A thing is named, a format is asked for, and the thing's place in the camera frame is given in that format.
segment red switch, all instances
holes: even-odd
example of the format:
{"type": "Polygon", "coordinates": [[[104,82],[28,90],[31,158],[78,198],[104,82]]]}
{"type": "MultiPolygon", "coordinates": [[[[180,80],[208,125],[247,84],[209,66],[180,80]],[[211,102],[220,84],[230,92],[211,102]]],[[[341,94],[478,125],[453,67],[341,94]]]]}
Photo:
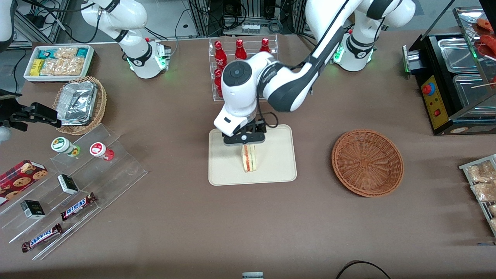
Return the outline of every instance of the red switch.
{"type": "Polygon", "coordinates": [[[425,95],[429,95],[432,89],[433,88],[429,84],[424,85],[424,87],[422,87],[422,93],[425,95]]]}

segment red cookie box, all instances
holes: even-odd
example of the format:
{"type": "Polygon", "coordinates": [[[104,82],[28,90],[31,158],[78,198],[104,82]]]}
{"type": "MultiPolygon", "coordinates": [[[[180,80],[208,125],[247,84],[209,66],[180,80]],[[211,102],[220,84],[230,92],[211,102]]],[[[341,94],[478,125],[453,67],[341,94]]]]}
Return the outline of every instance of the red cookie box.
{"type": "Polygon", "coordinates": [[[0,175],[0,206],[48,174],[43,165],[23,160],[0,175]]]}

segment brown table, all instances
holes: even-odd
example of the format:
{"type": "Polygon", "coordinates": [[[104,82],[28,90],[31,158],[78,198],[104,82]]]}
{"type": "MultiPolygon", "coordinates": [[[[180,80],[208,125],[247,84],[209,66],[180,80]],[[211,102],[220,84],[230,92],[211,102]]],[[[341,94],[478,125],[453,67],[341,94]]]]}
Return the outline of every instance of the brown table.
{"type": "MultiPolygon", "coordinates": [[[[418,34],[382,33],[363,71],[328,66],[297,112],[278,114],[293,129],[295,181],[223,187],[207,174],[222,107],[212,101],[208,41],[181,41],[170,71],[150,80],[129,70],[117,44],[93,45],[91,74],[109,98],[103,123],[149,174],[45,260],[31,261],[0,232],[0,277],[319,279],[361,259],[395,279],[494,278],[496,247],[476,246],[494,238],[457,166],[496,153],[495,137],[432,136],[415,80],[401,74],[401,46],[418,34]],[[330,168],[333,143],[357,128],[385,134],[403,155],[404,180],[389,196],[358,197],[330,168]]],[[[279,38],[285,63],[310,52],[297,36],[279,38]]],[[[60,86],[27,82],[21,102],[50,105],[60,86]]],[[[43,124],[14,131],[0,146],[0,171],[44,162],[60,135],[43,124]]],[[[382,277],[354,266],[342,278],[382,277]]]]}

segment coca-cola bottle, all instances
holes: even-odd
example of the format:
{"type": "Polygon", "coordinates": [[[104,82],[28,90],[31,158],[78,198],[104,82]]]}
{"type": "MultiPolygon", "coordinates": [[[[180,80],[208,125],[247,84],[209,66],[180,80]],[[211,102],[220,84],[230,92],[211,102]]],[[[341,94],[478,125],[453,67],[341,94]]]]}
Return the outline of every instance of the coca-cola bottle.
{"type": "Polygon", "coordinates": [[[220,41],[216,41],[214,43],[214,46],[215,46],[215,64],[217,64],[217,68],[223,70],[227,65],[226,52],[222,49],[222,43],[220,41]]]}
{"type": "Polygon", "coordinates": [[[214,80],[215,89],[217,90],[219,97],[223,98],[222,97],[222,87],[221,87],[222,70],[215,69],[214,74],[215,74],[215,80],[214,80]]]}
{"type": "Polygon", "coordinates": [[[236,40],[236,53],[234,53],[234,57],[236,59],[246,59],[248,57],[247,51],[245,50],[245,47],[243,46],[243,40],[238,39],[236,40]]]}
{"type": "Polygon", "coordinates": [[[262,47],[260,48],[260,52],[266,51],[270,53],[270,48],[269,48],[269,38],[263,38],[262,39],[262,47]]]}

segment wicker basket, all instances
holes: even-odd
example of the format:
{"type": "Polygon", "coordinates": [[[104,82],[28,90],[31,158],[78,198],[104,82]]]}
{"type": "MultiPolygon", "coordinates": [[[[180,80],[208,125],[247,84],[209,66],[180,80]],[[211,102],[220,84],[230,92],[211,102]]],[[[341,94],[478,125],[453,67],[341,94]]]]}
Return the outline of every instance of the wicker basket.
{"type": "MultiPolygon", "coordinates": [[[[107,93],[105,92],[105,88],[103,88],[102,84],[100,83],[99,80],[97,80],[94,77],[91,76],[85,76],[83,78],[78,78],[75,80],[70,81],[69,83],[75,83],[75,82],[84,82],[84,81],[91,81],[97,84],[98,86],[98,92],[95,100],[95,108],[93,109],[93,116],[91,123],[88,124],[87,126],[62,126],[60,128],[57,128],[59,132],[65,133],[65,134],[71,134],[73,136],[80,136],[84,135],[85,133],[93,130],[95,127],[100,124],[100,122],[103,119],[103,115],[105,114],[105,106],[107,105],[107,93]]],[[[52,106],[53,109],[57,108],[57,104],[59,103],[59,98],[61,96],[62,88],[59,90],[59,93],[55,97],[55,102],[52,106]]]]}
{"type": "Polygon", "coordinates": [[[403,179],[399,150],[388,138],[372,130],[343,134],[332,149],[331,162],[344,186],[364,197],[390,194],[403,179]]]}

